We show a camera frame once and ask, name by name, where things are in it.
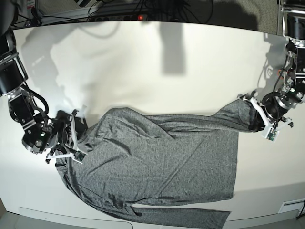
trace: electrical cable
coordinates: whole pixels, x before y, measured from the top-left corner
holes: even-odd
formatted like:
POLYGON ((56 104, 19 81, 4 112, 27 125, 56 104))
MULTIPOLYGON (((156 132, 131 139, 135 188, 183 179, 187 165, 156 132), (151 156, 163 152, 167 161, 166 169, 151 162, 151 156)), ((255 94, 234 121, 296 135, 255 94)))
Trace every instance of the electrical cable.
POLYGON ((139 14, 142 12, 142 8, 143 8, 143 5, 144 5, 144 2, 145 2, 145 0, 142 0, 142 4, 141 4, 140 10, 139 10, 139 14))
POLYGON ((89 18, 92 17, 93 14, 97 13, 97 12, 100 10, 101 7, 103 7, 103 6, 106 5, 106 4, 111 3, 111 2, 113 2, 113 1, 115 1, 115 0, 111 0, 111 1, 96 0, 96 2, 95 2, 92 6, 90 6, 90 8, 89 8, 89 10, 88 10, 88 13, 87 13, 87 16, 88 16, 88 17, 87 17, 87 20, 86 20, 86 21, 88 21, 89 18), (99 3, 99 2, 102 2, 103 4, 102 4, 101 6, 99 6, 98 9, 97 9, 95 12, 90 13, 91 8, 92 8, 93 6, 95 6, 95 5, 96 5, 97 3, 99 3))
POLYGON ((302 207, 302 211, 301 211, 300 214, 296 217, 296 220, 298 220, 299 218, 305 216, 305 213, 302 214, 302 212, 304 211, 304 207, 305 207, 305 200, 304 200, 304 204, 303 204, 303 207, 302 207))
POLYGON ((138 2, 137 6, 133 9, 133 12, 135 12, 135 11, 137 10, 137 8, 139 7, 141 1, 144 1, 144 0, 140 0, 140 1, 138 2))
POLYGON ((89 20, 89 17, 90 17, 90 11, 91 11, 91 9, 92 9, 92 7, 93 6, 95 6, 96 4, 98 4, 99 2, 100 2, 101 0, 96 0, 96 2, 95 3, 93 3, 91 6, 90 6, 90 8, 89 8, 89 10, 88 10, 88 12, 87 12, 87 20, 86 21, 88 21, 89 20))
POLYGON ((19 21, 19 22, 15 23, 14 25, 19 24, 19 23, 23 23, 23 22, 26 22, 26 21, 28 21, 28 20, 19 21))
POLYGON ((211 0, 211 12, 210 12, 210 16, 208 17, 208 19, 206 20, 205 24, 209 23, 210 19, 212 18, 214 13, 214 1, 211 0))
POLYGON ((279 122, 279 116, 280 116, 280 112, 279 112, 279 108, 278 108, 278 104, 277 104, 277 101, 276 101, 276 95, 275 95, 275 89, 276 89, 276 86, 278 84, 278 82, 280 81, 280 78, 282 77, 283 75, 283 71, 285 70, 285 66, 287 64, 287 60, 288 60, 288 55, 286 56, 286 59, 285 59, 285 62, 284 62, 284 65, 283 65, 283 68, 280 72, 280 75, 278 76, 276 82, 275 82, 275 85, 273 87, 273 91, 272 91, 272 95, 273 95, 273 99, 274 99, 274 104, 276 105, 276 110, 277 110, 277 119, 276 119, 276 122, 275 122, 275 125, 274 125, 274 129, 277 128, 278 126, 278 122, 279 122))
POLYGON ((39 19, 41 19, 41 18, 60 18, 60 19, 68 19, 69 21, 84 22, 84 21, 81 21, 79 19, 66 18, 66 17, 57 17, 57 16, 47 16, 47 15, 39 17, 39 19))
POLYGON ((201 24, 201 21, 196 17, 195 14, 193 14, 193 12, 192 12, 190 9, 188 9, 187 7, 185 7, 185 9, 186 9, 187 11, 189 11, 189 13, 199 22, 199 24, 201 24))
POLYGON ((18 16, 20 16, 20 17, 22 17, 22 18, 24 18, 24 19, 26 19, 26 20, 30 20, 29 18, 24 17, 24 16, 22 16, 21 14, 18 14, 18 16))

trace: bolt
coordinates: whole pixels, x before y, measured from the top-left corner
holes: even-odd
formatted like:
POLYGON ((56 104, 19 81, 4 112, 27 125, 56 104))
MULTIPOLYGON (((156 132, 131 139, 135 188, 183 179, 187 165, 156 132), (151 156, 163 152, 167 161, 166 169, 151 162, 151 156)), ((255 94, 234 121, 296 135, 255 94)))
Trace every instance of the bolt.
POLYGON ((42 141, 41 141, 41 140, 37 140, 37 141, 35 142, 35 146, 41 147, 41 146, 42 146, 42 141))
POLYGON ((303 98, 303 93, 302 93, 302 92, 298 92, 298 93, 296 94, 296 97, 297 97, 298 99, 302 99, 302 98, 303 98))

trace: white tabletop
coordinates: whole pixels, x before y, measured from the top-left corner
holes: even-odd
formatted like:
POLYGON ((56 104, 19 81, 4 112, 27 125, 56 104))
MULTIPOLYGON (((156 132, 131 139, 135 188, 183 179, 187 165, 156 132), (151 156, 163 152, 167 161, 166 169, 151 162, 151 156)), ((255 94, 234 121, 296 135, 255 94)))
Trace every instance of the white tabletop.
MULTIPOLYGON (((285 38, 225 27, 159 22, 97 22, 15 31, 29 87, 58 110, 81 110, 89 125, 111 107, 142 114, 211 115, 259 87, 271 91, 284 63, 285 38)), ((21 144, 22 127, 0 99, 0 197, 20 208, 88 219, 116 220, 68 191, 54 163, 21 144)), ((234 198, 187 207, 232 211, 228 220, 276 214, 303 198, 305 105, 288 116, 274 144, 241 133, 234 198)))

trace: gray long-sleeve shirt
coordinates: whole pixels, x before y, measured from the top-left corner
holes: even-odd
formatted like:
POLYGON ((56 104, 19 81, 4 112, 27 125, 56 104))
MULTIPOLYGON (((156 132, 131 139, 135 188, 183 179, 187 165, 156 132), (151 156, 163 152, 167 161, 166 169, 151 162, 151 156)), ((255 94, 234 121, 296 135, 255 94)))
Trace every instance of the gray long-sleeve shirt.
POLYGON ((83 164, 57 159, 66 187, 111 216, 142 223, 222 228, 229 212, 178 206, 231 199, 238 131, 248 131, 250 106, 241 100, 213 116, 144 116, 108 111, 80 140, 83 164))

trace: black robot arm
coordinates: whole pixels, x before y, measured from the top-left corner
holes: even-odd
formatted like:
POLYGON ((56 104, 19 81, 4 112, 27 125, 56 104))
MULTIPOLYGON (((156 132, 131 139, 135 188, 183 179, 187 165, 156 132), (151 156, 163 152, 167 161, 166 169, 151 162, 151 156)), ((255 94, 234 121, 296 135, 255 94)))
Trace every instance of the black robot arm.
POLYGON ((8 97, 10 115, 25 132, 22 143, 26 149, 34 154, 51 149, 47 163, 56 158, 53 155, 55 150, 62 152, 61 157, 71 157, 81 163, 86 153, 77 146, 74 121, 77 111, 50 119, 47 102, 26 84, 28 75, 18 56, 10 28, 16 7, 22 4, 22 0, 0 1, 0 95, 8 97), (35 99, 43 103, 44 109, 37 106, 35 99))
POLYGON ((285 125, 293 127, 284 115, 305 100, 305 0, 284 0, 282 5, 283 34, 289 37, 286 60, 272 92, 262 101, 244 97, 257 110, 252 131, 263 131, 263 137, 275 141, 285 125))

